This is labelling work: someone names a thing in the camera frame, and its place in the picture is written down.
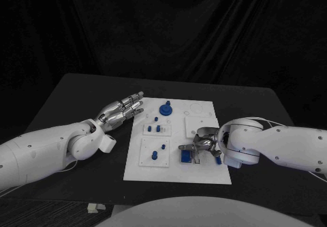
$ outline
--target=blue object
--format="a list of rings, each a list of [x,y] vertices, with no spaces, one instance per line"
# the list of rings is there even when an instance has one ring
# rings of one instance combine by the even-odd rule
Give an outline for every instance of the blue object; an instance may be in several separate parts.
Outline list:
[[[180,161],[190,163],[191,162],[191,158],[190,158],[190,150],[181,150],[180,153]]]
[[[153,158],[153,160],[155,160],[155,159],[158,158],[158,152],[157,152],[157,151],[154,151],[154,152],[151,153],[151,158]]]
[[[173,108],[170,106],[170,101],[167,101],[166,104],[160,106],[158,112],[163,116],[168,116],[171,114]]]
[[[222,164],[222,159],[220,159],[220,156],[216,157],[216,163],[220,165]]]

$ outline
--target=table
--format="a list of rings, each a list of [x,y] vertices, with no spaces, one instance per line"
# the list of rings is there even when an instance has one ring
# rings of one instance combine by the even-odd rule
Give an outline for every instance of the table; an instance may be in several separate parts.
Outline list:
[[[93,118],[108,103],[138,91],[145,97],[212,101],[219,125],[258,116],[292,126],[268,88],[66,74],[26,132]],[[98,151],[75,169],[24,185],[6,198],[137,205],[168,197],[213,196],[279,212],[327,214],[327,184],[305,171],[276,166],[263,156],[252,166],[229,167],[232,185],[122,181],[131,127],[128,120],[109,132],[117,139],[109,154]]]

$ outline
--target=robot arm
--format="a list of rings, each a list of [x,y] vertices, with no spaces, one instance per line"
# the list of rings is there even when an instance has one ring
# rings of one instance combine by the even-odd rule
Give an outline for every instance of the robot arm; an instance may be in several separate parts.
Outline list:
[[[220,129],[210,129],[212,133],[196,137],[200,141],[190,145],[178,146],[180,149],[196,149],[202,144],[214,154],[214,146],[220,148],[225,158],[223,163],[235,168],[242,164],[256,164],[259,154],[263,154],[281,166],[301,169],[314,173],[327,174],[327,131],[310,128],[276,126],[263,130],[262,125],[248,119],[227,122]]]
[[[142,112],[141,98],[138,92],[105,106],[93,120],[33,131],[1,144],[0,190],[43,179],[98,149],[109,153],[115,140],[105,132]]]

